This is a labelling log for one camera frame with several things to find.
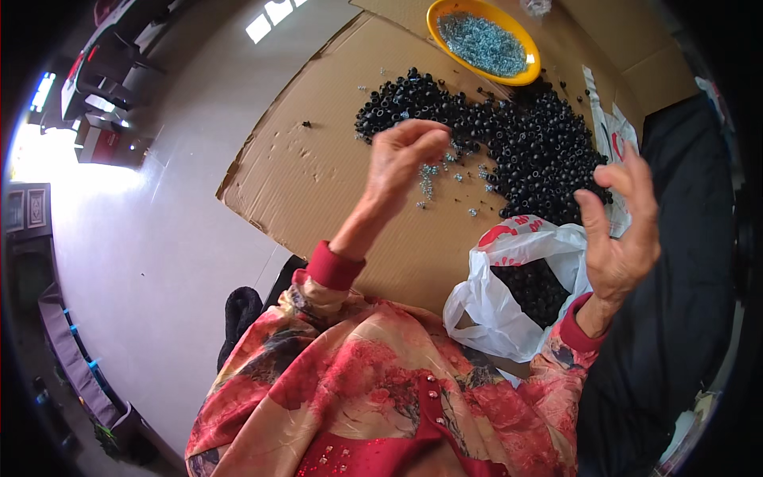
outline bag of black beads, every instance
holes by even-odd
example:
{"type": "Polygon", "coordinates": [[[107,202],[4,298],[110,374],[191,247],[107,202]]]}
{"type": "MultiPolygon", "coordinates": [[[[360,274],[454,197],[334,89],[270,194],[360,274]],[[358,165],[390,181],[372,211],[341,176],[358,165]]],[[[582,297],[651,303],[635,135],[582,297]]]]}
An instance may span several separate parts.
{"type": "Polygon", "coordinates": [[[445,303],[448,335],[484,353],[530,361],[573,300],[591,290],[587,245],[580,225],[558,227],[535,215],[491,228],[469,252],[469,277],[445,303]],[[474,326],[457,329],[464,314],[474,326]]]}

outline yellow bowl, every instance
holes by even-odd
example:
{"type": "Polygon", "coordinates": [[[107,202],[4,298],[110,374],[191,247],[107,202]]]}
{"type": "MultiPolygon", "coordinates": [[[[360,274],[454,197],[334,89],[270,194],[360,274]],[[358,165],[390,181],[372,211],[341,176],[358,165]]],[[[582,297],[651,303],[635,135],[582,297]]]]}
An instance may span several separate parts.
{"type": "Polygon", "coordinates": [[[530,34],[528,34],[527,31],[522,28],[522,25],[517,23],[516,20],[507,15],[506,12],[497,7],[494,7],[493,5],[485,2],[480,2],[479,0],[438,0],[437,2],[434,2],[430,6],[429,11],[427,11],[427,27],[429,27],[430,33],[434,37],[434,40],[437,42],[437,44],[439,44],[440,47],[445,50],[445,52],[448,53],[455,61],[458,61],[465,68],[469,68],[471,71],[477,73],[478,75],[484,76],[491,81],[495,81],[503,85],[524,86],[529,85],[531,82],[535,81],[535,79],[540,74],[540,53],[538,53],[538,47],[530,37],[530,34]],[[510,78],[491,75],[490,73],[479,69],[477,66],[470,65],[465,60],[450,51],[448,45],[439,35],[439,29],[437,28],[437,18],[443,15],[447,15],[448,13],[453,13],[454,11],[467,11],[475,17],[483,17],[486,20],[492,21],[504,30],[511,32],[511,34],[514,35],[520,43],[522,43],[522,46],[525,49],[525,53],[527,54],[528,59],[527,71],[519,73],[518,75],[512,76],[510,78]]]}

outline gray floor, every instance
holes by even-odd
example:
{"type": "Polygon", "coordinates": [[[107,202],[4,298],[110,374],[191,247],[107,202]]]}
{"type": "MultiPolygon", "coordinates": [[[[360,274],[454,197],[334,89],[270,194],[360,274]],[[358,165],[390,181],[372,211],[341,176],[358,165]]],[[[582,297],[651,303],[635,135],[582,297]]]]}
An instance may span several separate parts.
{"type": "Polygon", "coordinates": [[[245,28],[264,2],[187,3],[145,39],[168,74],[134,70],[125,83],[147,106],[123,117],[156,137],[143,165],[82,168],[51,192],[61,286],[80,336],[114,390],[180,455],[214,379],[226,297],[241,285],[266,295],[290,256],[214,194],[273,98],[359,13],[346,0],[309,0],[254,44],[245,28]]]}

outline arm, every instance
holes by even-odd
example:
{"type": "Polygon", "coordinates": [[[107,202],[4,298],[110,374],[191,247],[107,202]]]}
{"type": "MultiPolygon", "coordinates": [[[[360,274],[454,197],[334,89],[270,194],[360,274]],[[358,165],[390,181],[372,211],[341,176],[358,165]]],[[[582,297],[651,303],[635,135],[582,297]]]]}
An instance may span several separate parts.
{"type": "Polygon", "coordinates": [[[330,242],[320,242],[289,290],[241,337],[207,394],[185,450],[190,475],[211,474],[279,376],[326,329],[368,307],[350,293],[365,254],[402,209],[423,162],[445,152],[449,129],[409,120],[374,138],[363,197],[330,242]]]}
{"type": "Polygon", "coordinates": [[[576,191],[588,235],[586,267],[594,291],[575,300],[554,326],[541,353],[530,363],[530,377],[517,389],[536,413],[566,438],[573,456],[578,400],[588,369],[598,356],[612,317],[660,254],[658,209],[649,165],[629,143],[624,162],[624,167],[598,167],[594,179],[623,195],[633,217],[632,225],[621,240],[612,240],[598,197],[590,191],[576,191]]]}

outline floral shirt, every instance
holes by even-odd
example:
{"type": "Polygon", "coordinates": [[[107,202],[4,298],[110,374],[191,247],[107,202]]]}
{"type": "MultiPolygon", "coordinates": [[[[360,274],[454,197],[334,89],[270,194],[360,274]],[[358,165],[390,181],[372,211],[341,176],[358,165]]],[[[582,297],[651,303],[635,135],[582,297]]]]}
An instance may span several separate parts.
{"type": "Polygon", "coordinates": [[[351,292],[364,263],[321,242],[233,349],[196,417],[189,475],[574,475],[604,337],[551,331],[515,389],[428,311],[351,292]]]}

